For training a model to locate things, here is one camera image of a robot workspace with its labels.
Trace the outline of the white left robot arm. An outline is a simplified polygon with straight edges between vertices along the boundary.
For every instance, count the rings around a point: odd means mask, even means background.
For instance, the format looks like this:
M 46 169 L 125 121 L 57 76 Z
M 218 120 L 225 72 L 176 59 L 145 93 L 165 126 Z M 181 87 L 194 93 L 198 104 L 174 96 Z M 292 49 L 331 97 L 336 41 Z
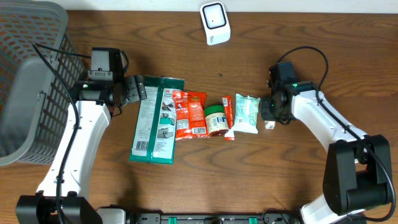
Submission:
M 51 164 L 35 195 L 20 196 L 16 205 L 19 223 L 125 223 L 121 208 L 95 210 L 89 203 L 90 178 L 98 145 L 111 121 L 111 113 L 101 102 L 89 101 L 100 82 L 75 83 L 80 100 L 68 108 L 60 142 L 50 150 L 35 142 L 31 132 L 14 153 L 17 160 Z

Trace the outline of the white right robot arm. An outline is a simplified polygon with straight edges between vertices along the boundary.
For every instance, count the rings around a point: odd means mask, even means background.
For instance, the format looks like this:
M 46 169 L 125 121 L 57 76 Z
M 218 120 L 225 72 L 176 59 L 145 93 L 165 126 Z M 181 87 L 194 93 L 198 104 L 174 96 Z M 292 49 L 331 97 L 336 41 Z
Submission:
M 326 100 L 312 82 L 270 82 L 271 95 L 262 99 L 262 118 L 288 125 L 301 121 L 327 153 L 323 193 L 300 209 L 303 223 L 367 222 L 361 214 L 381 205 L 396 209 L 391 150 L 382 135 L 370 136 L 353 126 Z

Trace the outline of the small orange carton box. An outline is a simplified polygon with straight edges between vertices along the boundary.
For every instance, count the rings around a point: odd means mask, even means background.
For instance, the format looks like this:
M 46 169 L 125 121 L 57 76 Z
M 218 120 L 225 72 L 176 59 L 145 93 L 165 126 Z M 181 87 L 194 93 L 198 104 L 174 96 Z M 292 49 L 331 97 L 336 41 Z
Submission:
M 275 121 L 265 121 L 264 126 L 266 129 L 274 129 L 276 125 Z

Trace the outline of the mint green wipes pack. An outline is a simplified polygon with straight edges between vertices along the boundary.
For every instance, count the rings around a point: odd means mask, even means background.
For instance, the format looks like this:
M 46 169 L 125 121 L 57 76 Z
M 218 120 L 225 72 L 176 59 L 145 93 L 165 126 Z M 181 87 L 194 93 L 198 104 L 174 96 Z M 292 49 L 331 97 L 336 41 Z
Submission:
M 233 131 L 257 134 L 257 115 L 260 98 L 236 94 L 236 111 Z

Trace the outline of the green white package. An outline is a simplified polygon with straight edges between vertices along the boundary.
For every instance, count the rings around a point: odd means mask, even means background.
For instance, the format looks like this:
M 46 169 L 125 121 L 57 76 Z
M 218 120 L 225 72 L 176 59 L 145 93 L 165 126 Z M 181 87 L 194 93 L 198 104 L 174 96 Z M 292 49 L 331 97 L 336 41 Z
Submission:
M 145 77 L 147 98 L 140 102 L 130 161 L 174 163 L 177 114 L 173 93 L 183 90 L 184 85 L 182 79 Z

